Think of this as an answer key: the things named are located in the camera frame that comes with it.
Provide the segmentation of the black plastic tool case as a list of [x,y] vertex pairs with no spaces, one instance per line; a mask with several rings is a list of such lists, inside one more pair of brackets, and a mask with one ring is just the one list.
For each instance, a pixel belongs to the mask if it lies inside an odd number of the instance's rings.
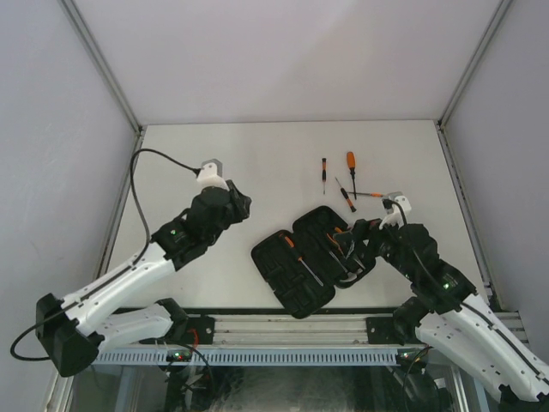
[[[260,275],[294,318],[303,319],[318,312],[335,297],[338,288],[350,288],[374,269],[365,268],[357,281],[340,283],[347,276],[329,255],[325,234],[341,233],[347,228],[348,224],[335,211],[323,205],[299,217],[290,231],[277,231],[252,248],[250,255]],[[323,287],[295,259],[280,234],[291,238]]]

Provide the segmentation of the orange black needle-nose pliers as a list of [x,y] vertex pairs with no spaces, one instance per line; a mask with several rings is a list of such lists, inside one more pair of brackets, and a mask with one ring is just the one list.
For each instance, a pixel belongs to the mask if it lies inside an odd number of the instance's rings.
[[365,266],[356,257],[346,255],[341,246],[335,241],[333,234],[326,233],[325,236],[329,244],[329,255],[337,262],[347,276],[346,278],[341,278],[340,283],[357,281],[364,273]]

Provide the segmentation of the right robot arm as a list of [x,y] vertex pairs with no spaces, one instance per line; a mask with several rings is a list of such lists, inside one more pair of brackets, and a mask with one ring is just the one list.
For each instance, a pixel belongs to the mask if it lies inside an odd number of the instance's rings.
[[421,224],[358,220],[329,236],[348,258],[382,258],[409,282],[413,297],[393,314],[395,335],[436,349],[477,379],[501,411],[546,411],[548,365],[498,318],[476,287],[442,260]]

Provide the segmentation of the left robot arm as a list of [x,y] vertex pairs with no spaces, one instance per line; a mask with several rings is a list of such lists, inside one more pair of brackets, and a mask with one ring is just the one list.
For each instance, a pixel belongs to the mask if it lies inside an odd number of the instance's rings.
[[63,377],[74,376],[105,351],[149,338],[184,340],[188,323],[173,299],[126,313],[118,309],[137,292],[202,256],[223,231],[250,215],[251,200],[232,181],[209,186],[189,208],[151,235],[147,250],[96,281],[36,303],[36,337]]

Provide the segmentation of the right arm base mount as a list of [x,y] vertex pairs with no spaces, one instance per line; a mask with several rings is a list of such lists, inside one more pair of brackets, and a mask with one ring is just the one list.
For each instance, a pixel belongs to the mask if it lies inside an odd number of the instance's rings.
[[369,317],[365,321],[369,344],[419,344],[415,329],[428,313],[418,298],[412,297],[389,316]]

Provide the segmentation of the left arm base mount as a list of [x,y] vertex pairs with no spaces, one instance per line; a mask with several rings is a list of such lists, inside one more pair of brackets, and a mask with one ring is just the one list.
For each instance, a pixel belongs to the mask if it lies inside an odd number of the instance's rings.
[[155,342],[183,346],[212,344],[214,340],[215,319],[206,315],[190,316],[174,299],[157,300],[156,304],[167,310],[171,327],[160,337],[153,337]]

